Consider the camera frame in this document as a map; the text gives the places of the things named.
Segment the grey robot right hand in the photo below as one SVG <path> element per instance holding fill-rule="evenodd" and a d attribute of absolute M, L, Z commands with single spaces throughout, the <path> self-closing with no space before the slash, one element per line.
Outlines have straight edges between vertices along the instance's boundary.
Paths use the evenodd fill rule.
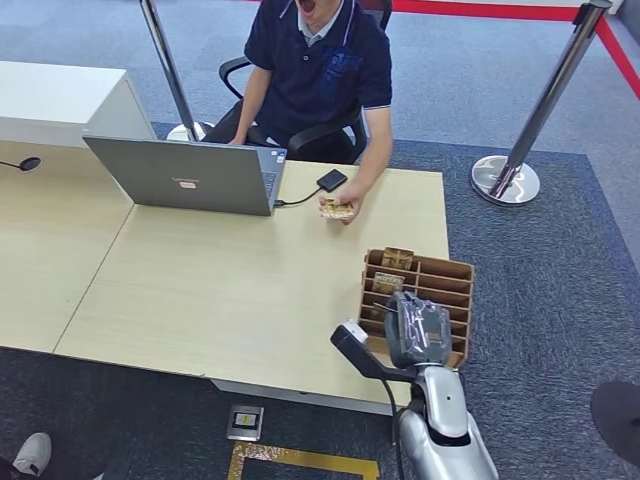
<path fill-rule="evenodd" d="M 386 308 L 384 331 L 394 366 L 447 364 L 452 351 L 448 310 L 408 291 L 393 293 Z"/>

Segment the person's left hand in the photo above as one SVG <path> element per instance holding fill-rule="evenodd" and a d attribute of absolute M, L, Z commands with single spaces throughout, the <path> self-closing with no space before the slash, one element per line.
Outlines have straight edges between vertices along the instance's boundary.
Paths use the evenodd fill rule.
<path fill-rule="evenodd" d="M 319 197 L 318 208 L 325 219 L 349 225 L 360 213 L 366 193 L 364 187 L 352 181 L 333 197 Z"/>

